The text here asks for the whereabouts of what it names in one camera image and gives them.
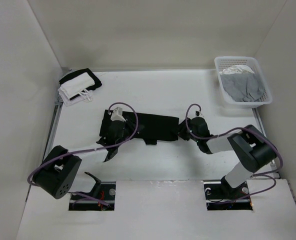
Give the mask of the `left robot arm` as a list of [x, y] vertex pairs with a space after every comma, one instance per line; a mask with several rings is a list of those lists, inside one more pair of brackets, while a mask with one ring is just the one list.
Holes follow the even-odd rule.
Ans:
[[82, 159], [78, 154], [103, 153], [103, 162], [111, 160], [118, 152], [120, 145], [131, 140], [137, 134], [139, 127], [138, 117], [135, 121], [130, 119], [115, 119], [97, 143], [97, 148], [80, 149], [69, 152], [61, 145], [55, 146], [42, 164], [28, 177], [31, 185], [42, 188], [53, 198], [60, 199], [71, 189], [76, 178]]

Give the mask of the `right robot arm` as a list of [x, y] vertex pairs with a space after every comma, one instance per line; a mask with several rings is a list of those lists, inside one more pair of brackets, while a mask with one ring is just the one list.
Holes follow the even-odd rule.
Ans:
[[238, 163], [220, 180], [219, 190], [226, 198], [233, 197], [247, 179], [277, 157], [275, 146], [251, 124], [236, 133], [218, 136], [210, 134], [204, 118], [187, 118], [179, 124], [177, 135], [185, 141], [193, 140], [208, 155], [226, 151], [236, 154]]

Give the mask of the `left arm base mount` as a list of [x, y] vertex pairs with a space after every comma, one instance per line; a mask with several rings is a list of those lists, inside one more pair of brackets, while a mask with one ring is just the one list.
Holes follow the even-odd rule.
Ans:
[[101, 181], [89, 172], [78, 175], [70, 189], [69, 211], [113, 211], [117, 184]]

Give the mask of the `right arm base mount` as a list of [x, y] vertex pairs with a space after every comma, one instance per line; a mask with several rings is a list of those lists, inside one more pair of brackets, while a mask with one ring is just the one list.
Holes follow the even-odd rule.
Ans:
[[253, 210], [252, 201], [249, 196], [239, 199], [250, 193], [246, 182], [229, 191], [225, 191], [222, 188], [220, 181], [205, 181], [203, 187], [208, 211]]

